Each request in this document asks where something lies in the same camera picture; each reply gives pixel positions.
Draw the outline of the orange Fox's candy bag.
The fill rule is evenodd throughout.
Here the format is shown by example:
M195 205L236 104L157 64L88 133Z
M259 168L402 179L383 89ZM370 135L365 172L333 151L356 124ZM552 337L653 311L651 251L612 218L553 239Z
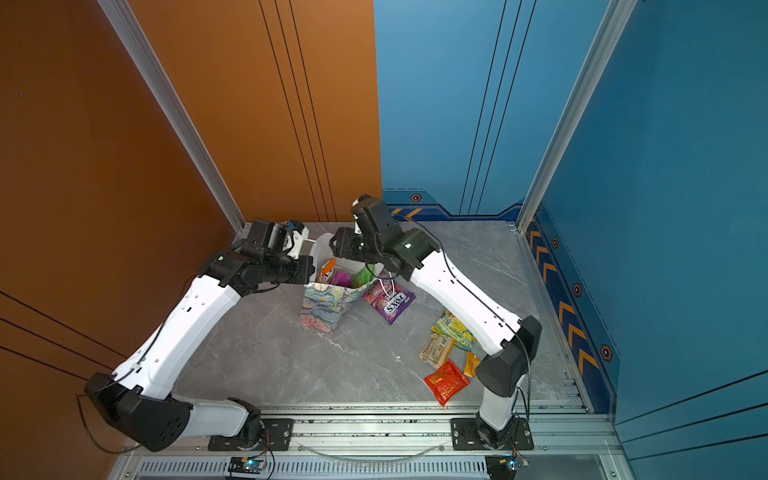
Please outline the orange Fox's candy bag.
M336 258L326 261L320 268L316 281L323 284L332 284L336 274L336 264Z

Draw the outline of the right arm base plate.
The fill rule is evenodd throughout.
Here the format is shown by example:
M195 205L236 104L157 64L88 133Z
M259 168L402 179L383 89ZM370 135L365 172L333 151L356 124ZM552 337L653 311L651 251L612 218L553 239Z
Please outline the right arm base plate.
M452 446L457 451L532 451L535 448L529 423L519 416L513 416L500 431L480 417L453 418L450 428Z

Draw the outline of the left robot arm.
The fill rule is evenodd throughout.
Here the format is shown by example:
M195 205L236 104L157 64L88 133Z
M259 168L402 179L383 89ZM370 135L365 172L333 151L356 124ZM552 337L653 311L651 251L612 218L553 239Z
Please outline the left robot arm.
M314 272L309 255L214 255L140 348L112 373L91 376L85 397L109 426L151 452L198 437L221 437L241 450L256 447L265 430L258 407L235 398L174 397L172 390L192 354L240 300L283 284L306 285Z

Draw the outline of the purple grape candy bag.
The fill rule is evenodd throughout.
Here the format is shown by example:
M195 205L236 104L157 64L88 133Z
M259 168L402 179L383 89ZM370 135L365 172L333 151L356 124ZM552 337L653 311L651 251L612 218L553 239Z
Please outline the purple grape candy bag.
M352 288L352 276L344 270L336 270L331 276L329 283L342 288Z

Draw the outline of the green Lays chips bag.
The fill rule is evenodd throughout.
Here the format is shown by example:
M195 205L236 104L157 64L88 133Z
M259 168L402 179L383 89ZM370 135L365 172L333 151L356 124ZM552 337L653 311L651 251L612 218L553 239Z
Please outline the green Lays chips bag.
M375 279L373 268L366 264L361 270L355 273L351 278L351 287L358 289L368 285Z

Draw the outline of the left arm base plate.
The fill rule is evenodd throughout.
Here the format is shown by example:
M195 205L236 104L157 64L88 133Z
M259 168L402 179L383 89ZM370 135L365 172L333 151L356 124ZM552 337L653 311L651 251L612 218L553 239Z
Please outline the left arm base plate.
M212 436L207 449L214 452L284 452L289 449L294 424L290 418L248 421L234 437Z

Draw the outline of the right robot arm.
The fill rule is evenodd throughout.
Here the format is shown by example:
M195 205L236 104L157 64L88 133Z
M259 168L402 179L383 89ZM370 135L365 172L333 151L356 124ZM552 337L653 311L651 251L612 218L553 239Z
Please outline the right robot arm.
M475 337L485 357L476 374L484 387L476 428L481 442L501 449L513 442L514 403L518 388L529 378L542 327L505 309L448 258L442 243L430 232L403 231L394 224L388 232L364 232L341 227L329 240L337 257L364 264L382 264L438 300Z

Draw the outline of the floral white paper bag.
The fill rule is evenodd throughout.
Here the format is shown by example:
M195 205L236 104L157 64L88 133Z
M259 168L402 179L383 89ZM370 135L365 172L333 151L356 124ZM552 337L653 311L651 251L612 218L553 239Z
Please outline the floral white paper bag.
M351 276L366 265L363 262L335 257L329 247L331 237L331 233L320 235L310 250L315 273L312 280L305 285L300 316L300 321L304 326L323 333L332 333L336 329L342 316L351 308L355 301L364 295L375 280L358 289L318 283L316 279L320 268L331 258L337 259L336 270L344 270ZM381 263L368 265L373 268L375 277L383 271Z

